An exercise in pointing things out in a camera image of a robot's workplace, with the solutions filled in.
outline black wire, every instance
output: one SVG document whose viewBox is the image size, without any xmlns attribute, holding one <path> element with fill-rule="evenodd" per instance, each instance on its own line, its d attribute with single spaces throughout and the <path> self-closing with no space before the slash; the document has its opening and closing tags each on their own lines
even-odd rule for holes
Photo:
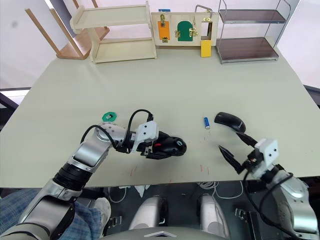
<svg viewBox="0 0 320 240">
<path fill-rule="evenodd" d="M 99 125 L 92 125 L 92 126 L 90 126 L 90 127 L 84 132 L 84 134 L 83 134 L 83 136 L 82 136 L 82 138 L 81 138 L 80 143 L 82 143 L 82 142 L 85 140 L 88 132 L 89 132 L 91 129 L 93 129 L 93 128 L 100 129 L 102 132 L 104 132 L 104 134 L 109 138 L 109 140 L 110 140 L 112 146 L 114 147 L 114 149 L 117 149 L 117 145 L 115 144 L 115 141 L 113 140 L 113 138 L 110 136 L 110 134 L 109 134 L 102 126 L 99 126 Z"/>
<path fill-rule="evenodd" d="M 138 109 L 136 110 L 134 113 L 132 113 L 129 123 L 128 123 L 128 127 L 126 129 L 126 133 L 125 133 L 125 139 L 122 143 L 122 146 L 124 146 L 126 148 L 126 153 L 129 154 L 131 152 L 131 147 L 130 147 L 130 141 L 129 141 L 129 135 L 130 135 L 130 128 L 131 128 L 131 123 L 132 120 L 134 119 L 134 116 L 139 113 L 139 112 L 146 112 L 148 114 L 148 118 L 147 121 L 151 121 L 153 120 L 153 115 L 150 111 L 145 110 L 145 109 Z"/>
<path fill-rule="evenodd" d="M 281 184 L 283 184 L 285 181 L 289 180 L 290 178 L 292 178 L 294 175 L 292 174 L 292 172 L 289 172 L 289 175 L 287 177 L 285 177 L 284 179 L 282 179 L 280 182 L 278 182 L 277 184 L 275 184 L 272 188 L 270 188 L 268 190 L 268 192 L 263 196 L 263 198 L 260 201 L 259 204 L 259 211 L 262 212 L 262 207 L 267 199 L 267 197 L 277 188 L 279 187 Z"/>
<path fill-rule="evenodd" d="M 274 221 L 272 221 L 270 218 L 268 218 L 259 208 L 258 206 L 255 204 L 255 202 L 253 201 L 253 199 L 251 198 L 251 196 L 248 193 L 248 182 L 247 182 L 247 177 L 249 175 L 249 171 L 246 172 L 246 174 L 244 175 L 243 178 L 243 190 L 244 193 L 246 195 L 246 197 L 248 198 L 248 200 L 250 201 L 250 203 L 253 205 L 253 207 L 255 208 L 255 210 L 260 214 L 261 219 L 264 221 L 265 224 L 269 225 L 269 226 L 273 226 L 277 229 L 279 229 L 280 231 L 284 232 L 285 234 L 287 234 L 288 236 L 290 236 L 292 239 L 294 240 L 301 240 L 301 238 L 297 237 L 294 233 L 288 231 L 287 229 L 283 228 L 282 226 L 280 226 L 279 223 L 275 223 Z M 281 184 L 283 184 L 285 181 L 287 181 L 288 179 L 292 178 L 293 174 L 289 173 L 289 176 L 284 178 L 283 180 L 281 180 L 280 182 L 278 182 L 276 185 L 274 185 L 272 188 L 270 188 L 268 190 L 268 192 L 262 197 L 262 200 L 265 201 L 265 199 L 267 198 L 267 196 L 269 194 L 272 193 L 272 191 L 274 191 L 278 186 L 280 186 Z"/>
</svg>

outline wireless mouse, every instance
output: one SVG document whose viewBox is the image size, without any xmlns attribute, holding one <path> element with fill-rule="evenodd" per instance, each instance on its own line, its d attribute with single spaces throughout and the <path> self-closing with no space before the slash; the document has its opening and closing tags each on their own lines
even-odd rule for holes
<svg viewBox="0 0 320 240">
<path fill-rule="evenodd" d="M 245 123 L 237 116 L 226 112 L 219 112 L 214 119 L 217 124 L 222 124 L 234 129 L 236 132 L 244 133 L 246 131 Z"/>
</svg>

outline wooden board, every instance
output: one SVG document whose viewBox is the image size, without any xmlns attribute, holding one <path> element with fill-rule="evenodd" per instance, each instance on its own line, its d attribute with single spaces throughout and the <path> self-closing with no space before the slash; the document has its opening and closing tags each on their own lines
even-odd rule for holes
<svg viewBox="0 0 320 240">
<path fill-rule="evenodd" d="M 61 18 L 59 17 L 57 11 L 54 8 L 50 8 L 49 9 L 51 14 L 53 15 L 54 19 L 56 20 L 56 22 L 58 23 L 59 27 L 61 28 L 61 30 L 63 31 L 64 35 L 66 36 L 66 38 L 69 40 L 69 43 L 74 51 L 76 51 L 76 53 L 78 54 L 78 56 L 80 58 L 83 58 L 83 54 L 81 52 L 81 50 L 79 49 L 79 47 L 77 46 L 75 40 L 73 39 L 73 37 L 71 36 L 71 34 L 69 33 L 68 29 L 66 28 L 65 24 L 62 22 Z"/>
<path fill-rule="evenodd" d="M 217 40 L 222 63 L 256 60 L 277 60 L 278 54 L 264 37 Z"/>
<path fill-rule="evenodd" d="M 153 59 L 154 44 L 152 39 L 102 43 L 99 46 L 94 63 L 115 62 L 136 59 Z"/>
<path fill-rule="evenodd" d="M 97 27 L 95 31 L 99 39 L 103 40 L 104 37 L 110 31 L 110 29 L 105 27 Z M 75 44 L 78 46 L 78 48 L 80 49 L 83 56 L 79 56 L 78 53 L 75 51 L 74 47 L 71 45 L 71 43 L 68 42 L 67 45 L 65 45 L 64 48 L 60 50 L 60 55 L 59 56 L 57 55 L 58 58 L 83 60 L 89 56 L 89 53 L 91 50 L 91 40 L 87 30 L 84 29 L 80 34 L 75 36 L 73 40 Z"/>
<path fill-rule="evenodd" d="M 77 0 L 72 0 L 72 1 L 73 1 L 75 8 L 79 8 L 79 3 L 77 2 Z"/>
<path fill-rule="evenodd" d="M 71 23 L 71 26 L 74 26 L 72 29 L 87 29 L 147 23 L 146 5 L 130 5 L 84 9 L 79 19 Z"/>
<path fill-rule="evenodd" d="M 44 36 L 44 38 L 47 40 L 47 42 L 50 44 L 50 46 L 53 48 L 53 50 L 56 52 L 57 56 L 60 55 L 60 50 L 55 45 L 54 41 L 52 41 L 51 37 L 47 34 L 45 29 L 42 27 L 36 16 L 33 14 L 33 12 L 30 10 L 30 8 L 25 9 L 25 12 L 28 14 L 28 16 L 31 18 L 35 26 L 39 29 L 40 33 Z"/>
<path fill-rule="evenodd" d="M 161 21 L 161 15 L 164 15 L 164 21 L 168 22 L 169 26 L 169 35 L 170 40 L 168 42 L 163 42 L 158 28 L 158 22 Z M 153 34 L 154 41 L 156 46 L 201 46 L 201 29 L 202 22 L 205 19 L 210 17 L 209 12 L 152 12 L 152 26 L 153 26 Z M 212 18 L 210 22 L 212 22 L 212 30 L 211 30 L 211 44 L 212 46 L 216 45 L 217 39 L 217 30 L 218 30 L 218 20 L 219 14 L 217 12 L 212 13 Z M 193 36 L 192 41 L 180 41 L 178 37 L 176 37 L 175 31 L 178 30 L 178 24 L 181 21 L 189 21 L 192 23 L 193 28 L 196 29 L 198 35 Z"/>
<path fill-rule="evenodd" d="M 220 10 L 221 19 L 226 24 L 284 24 L 285 18 L 273 9 L 230 9 Z"/>
</svg>

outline green washer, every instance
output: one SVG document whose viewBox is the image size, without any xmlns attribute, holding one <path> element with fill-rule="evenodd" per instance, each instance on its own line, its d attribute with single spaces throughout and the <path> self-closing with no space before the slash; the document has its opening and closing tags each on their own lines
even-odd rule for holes
<svg viewBox="0 0 320 240">
<path fill-rule="evenodd" d="M 102 116 L 102 121 L 104 122 L 113 122 L 117 118 L 117 114 L 113 111 L 109 111 Z"/>
</svg>

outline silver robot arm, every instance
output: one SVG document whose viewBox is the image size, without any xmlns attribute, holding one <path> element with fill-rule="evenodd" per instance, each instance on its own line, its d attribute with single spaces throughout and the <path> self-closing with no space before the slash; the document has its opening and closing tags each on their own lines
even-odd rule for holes
<svg viewBox="0 0 320 240">
<path fill-rule="evenodd" d="M 264 181 L 268 189 L 284 181 L 271 192 L 277 204 L 281 227 L 298 239 L 320 240 L 317 217 L 309 204 L 308 186 L 291 176 L 282 166 L 273 164 L 279 155 L 278 141 L 264 138 L 257 142 L 243 132 L 236 134 L 254 151 L 241 165 L 227 149 L 219 146 L 223 157 L 238 174 L 247 169 L 253 178 Z"/>
<path fill-rule="evenodd" d="M 58 239 L 74 218 L 74 202 L 81 195 L 91 175 L 107 157 L 111 147 L 124 153 L 126 146 L 123 144 L 126 142 L 130 148 L 127 153 L 142 152 L 142 156 L 151 159 L 181 156 L 187 149 L 181 138 L 159 132 L 153 120 L 141 124 L 136 132 L 126 132 L 125 128 L 111 122 L 93 125 L 92 128 L 93 135 L 80 144 L 24 210 L 18 224 L 5 231 L 0 236 L 1 239 Z"/>
</svg>

